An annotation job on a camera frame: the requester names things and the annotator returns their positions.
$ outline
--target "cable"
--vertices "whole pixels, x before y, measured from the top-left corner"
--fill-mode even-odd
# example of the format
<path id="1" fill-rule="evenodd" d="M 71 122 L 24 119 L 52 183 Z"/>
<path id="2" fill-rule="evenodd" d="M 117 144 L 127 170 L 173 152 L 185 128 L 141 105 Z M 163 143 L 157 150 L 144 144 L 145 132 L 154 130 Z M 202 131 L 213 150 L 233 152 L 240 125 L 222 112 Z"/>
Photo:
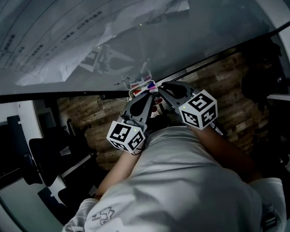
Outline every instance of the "cable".
<path id="1" fill-rule="evenodd" d="M 131 153 L 131 155 L 133 155 L 133 156 L 138 156 L 138 155 L 140 155 L 142 152 L 143 152 L 143 151 L 141 150 L 140 153 L 137 153 L 137 154 L 132 154 L 132 153 Z"/>
<path id="2" fill-rule="evenodd" d="M 128 101 L 124 101 L 124 100 L 121 100 L 121 99 L 118 99 L 118 98 L 116 98 L 116 100 L 119 100 L 119 101 L 122 101 L 122 102 L 128 102 Z"/>

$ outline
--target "white wall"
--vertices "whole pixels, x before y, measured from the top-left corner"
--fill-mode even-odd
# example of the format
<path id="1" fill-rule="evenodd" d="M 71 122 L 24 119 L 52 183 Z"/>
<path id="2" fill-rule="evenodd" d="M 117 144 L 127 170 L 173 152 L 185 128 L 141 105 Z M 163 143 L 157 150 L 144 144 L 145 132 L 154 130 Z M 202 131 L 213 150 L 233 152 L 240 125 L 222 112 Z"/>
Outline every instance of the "white wall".
<path id="1" fill-rule="evenodd" d="M 16 102 L 0 104 L 0 123 L 9 116 L 18 115 Z"/>

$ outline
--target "person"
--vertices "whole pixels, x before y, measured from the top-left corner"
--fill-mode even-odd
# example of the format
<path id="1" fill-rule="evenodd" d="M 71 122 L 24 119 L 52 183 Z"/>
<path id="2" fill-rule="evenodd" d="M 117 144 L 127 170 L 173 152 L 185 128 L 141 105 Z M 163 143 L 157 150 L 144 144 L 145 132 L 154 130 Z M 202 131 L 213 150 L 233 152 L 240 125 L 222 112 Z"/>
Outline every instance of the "person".
<path id="1" fill-rule="evenodd" d="M 216 133 L 186 126 L 123 152 L 64 232 L 284 231 L 282 183 Z"/>

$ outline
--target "paper sheet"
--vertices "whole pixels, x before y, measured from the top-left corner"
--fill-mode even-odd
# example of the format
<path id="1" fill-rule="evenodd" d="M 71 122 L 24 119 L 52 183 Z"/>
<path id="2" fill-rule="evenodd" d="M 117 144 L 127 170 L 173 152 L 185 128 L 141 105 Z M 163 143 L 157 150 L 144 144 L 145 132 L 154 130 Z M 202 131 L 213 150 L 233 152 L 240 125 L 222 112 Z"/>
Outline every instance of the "paper sheet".
<path id="1" fill-rule="evenodd" d="M 14 83 L 26 86 L 64 82 L 78 65 L 93 72 L 93 49 L 187 9 L 188 0 L 0 0 L 0 76 L 17 72 Z"/>

